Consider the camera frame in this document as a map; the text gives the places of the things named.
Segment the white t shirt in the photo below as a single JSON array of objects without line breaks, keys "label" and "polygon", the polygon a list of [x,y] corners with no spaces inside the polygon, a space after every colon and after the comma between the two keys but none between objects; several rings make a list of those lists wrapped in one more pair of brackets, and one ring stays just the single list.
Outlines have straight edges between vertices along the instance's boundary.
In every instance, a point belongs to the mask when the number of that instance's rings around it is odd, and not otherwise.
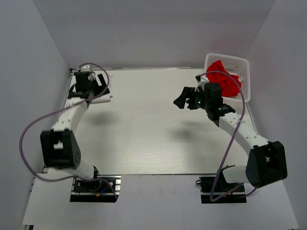
[{"label": "white t shirt", "polygon": [[[94,75],[95,77],[98,75],[98,74],[102,74],[105,78],[105,81],[107,83],[107,76],[99,71],[94,71]],[[100,96],[99,98],[96,98],[92,101],[93,104],[100,104],[100,103],[108,103],[111,101],[111,98],[112,98],[112,93],[111,93],[111,83],[109,83],[109,87],[108,89],[104,92],[104,94],[102,96]]]}]

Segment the red t shirt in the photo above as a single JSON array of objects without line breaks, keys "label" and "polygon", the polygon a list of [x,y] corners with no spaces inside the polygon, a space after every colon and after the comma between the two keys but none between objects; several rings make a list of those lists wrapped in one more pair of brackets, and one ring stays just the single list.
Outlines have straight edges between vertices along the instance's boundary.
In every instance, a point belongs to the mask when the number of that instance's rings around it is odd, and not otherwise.
[{"label": "red t shirt", "polygon": [[229,74],[222,62],[220,60],[212,63],[208,68],[207,72],[212,71],[212,73],[206,74],[209,82],[218,83],[222,89],[223,97],[235,97],[240,94],[239,88],[235,84],[233,80],[231,80],[228,76],[222,74],[221,72],[228,74],[236,81],[236,83],[241,87],[241,82],[238,79],[237,75]]}]

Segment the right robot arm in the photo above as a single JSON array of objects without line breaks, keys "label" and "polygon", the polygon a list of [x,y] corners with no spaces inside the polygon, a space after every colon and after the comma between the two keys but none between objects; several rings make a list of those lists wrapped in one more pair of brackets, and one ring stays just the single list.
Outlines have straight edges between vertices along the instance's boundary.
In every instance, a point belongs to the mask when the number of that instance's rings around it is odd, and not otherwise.
[{"label": "right robot arm", "polygon": [[248,156],[246,165],[231,166],[221,170],[217,187],[228,191],[234,183],[251,184],[255,188],[287,178],[285,149],[281,142],[271,142],[239,120],[235,109],[225,104],[217,83],[200,84],[197,88],[184,87],[174,100],[179,109],[203,109],[208,118],[243,148]]}]

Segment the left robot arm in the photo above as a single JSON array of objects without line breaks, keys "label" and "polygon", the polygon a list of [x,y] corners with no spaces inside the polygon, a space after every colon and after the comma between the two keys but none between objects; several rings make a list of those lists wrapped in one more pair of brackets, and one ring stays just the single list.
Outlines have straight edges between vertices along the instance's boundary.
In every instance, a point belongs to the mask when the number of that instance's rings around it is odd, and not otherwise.
[{"label": "left robot arm", "polygon": [[82,160],[74,133],[93,100],[110,93],[110,77],[106,74],[105,79],[102,74],[96,75],[89,70],[77,71],[74,77],[76,83],[69,89],[65,110],[50,130],[40,134],[44,164],[85,178],[85,186],[97,191],[101,179],[95,175],[96,168]]}]

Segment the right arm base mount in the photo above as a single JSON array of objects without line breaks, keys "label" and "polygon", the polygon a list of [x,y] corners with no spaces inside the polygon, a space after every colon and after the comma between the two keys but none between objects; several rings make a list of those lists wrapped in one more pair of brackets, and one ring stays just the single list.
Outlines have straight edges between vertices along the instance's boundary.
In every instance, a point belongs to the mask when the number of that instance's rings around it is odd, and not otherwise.
[{"label": "right arm base mount", "polygon": [[[237,190],[224,195],[219,200],[212,202],[210,200],[211,190],[214,183],[215,176],[206,175],[200,177],[196,180],[195,184],[199,187],[201,193],[201,203],[202,204],[240,204],[246,203],[247,199],[245,197],[245,188],[244,186],[240,186]],[[217,198],[223,193],[233,189],[238,184],[228,184],[222,177],[219,177],[214,193],[213,198]]]}]

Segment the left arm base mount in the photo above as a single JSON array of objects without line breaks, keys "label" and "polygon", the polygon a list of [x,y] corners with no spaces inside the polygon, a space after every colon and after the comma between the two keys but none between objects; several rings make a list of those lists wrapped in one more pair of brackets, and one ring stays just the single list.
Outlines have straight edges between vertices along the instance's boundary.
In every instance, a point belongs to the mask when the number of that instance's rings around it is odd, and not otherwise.
[{"label": "left arm base mount", "polygon": [[74,179],[71,188],[70,202],[79,203],[115,203],[119,197],[121,176],[99,175],[105,181],[84,181]]}]

